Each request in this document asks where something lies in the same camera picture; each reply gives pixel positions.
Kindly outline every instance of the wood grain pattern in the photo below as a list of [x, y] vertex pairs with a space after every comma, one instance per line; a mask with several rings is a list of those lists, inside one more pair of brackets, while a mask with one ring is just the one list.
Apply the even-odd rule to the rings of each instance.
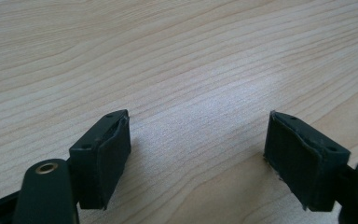
[[262, 152], [276, 109], [358, 162], [358, 1], [0, 0], [0, 197], [122, 108], [133, 151], [82, 223], [337, 223]]

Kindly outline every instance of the wood grain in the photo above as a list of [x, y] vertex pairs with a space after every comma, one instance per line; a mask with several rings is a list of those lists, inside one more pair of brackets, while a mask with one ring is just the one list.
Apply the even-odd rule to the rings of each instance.
[[275, 109], [358, 162], [358, 1], [0, 0], [0, 198], [123, 108], [133, 151], [82, 223], [337, 223], [262, 152]]

